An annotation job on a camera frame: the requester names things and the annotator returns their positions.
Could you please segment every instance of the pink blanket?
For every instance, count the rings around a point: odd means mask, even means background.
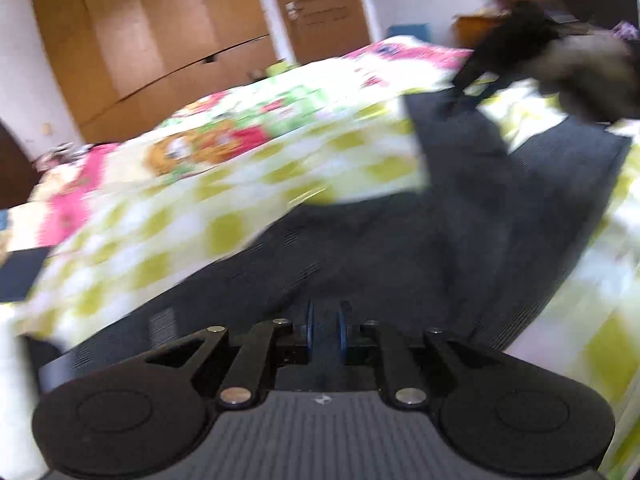
[[[49,215],[40,226],[39,245],[58,245],[81,228],[89,219],[91,211],[84,202],[84,197],[100,186],[104,159],[116,147],[117,144],[104,144],[93,148],[88,153],[78,177],[67,184],[60,193],[49,199]]]

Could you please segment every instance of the silver rivet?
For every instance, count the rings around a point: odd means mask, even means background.
[[[240,386],[233,386],[220,392],[220,399],[227,404],[244,404],[251,399],[251,392]]]
[[[420,404],[427,400],[427,394],[418,388],[403,388],[396,391],[396,399],[403,404]]]

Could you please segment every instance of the blue object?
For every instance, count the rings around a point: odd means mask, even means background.
[[[417,40],[431,43],[431,33],[426,23],[414,23],[413,25],[391,25],[386,30],[386,36],[413,36]]]

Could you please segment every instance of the gray ribbed surface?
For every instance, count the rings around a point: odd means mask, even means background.
[[[147,478],[505,479],[455,455],[425,415],[392,410],[376,392],[272,392],[254,410],[222,415],[192,455]],[[53,473],[49,480],[68,477]]]

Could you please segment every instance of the wooden desk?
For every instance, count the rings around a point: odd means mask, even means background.
[[[501,16],[456,16],[453,30],[458,47],[475,48],[502,20]]]

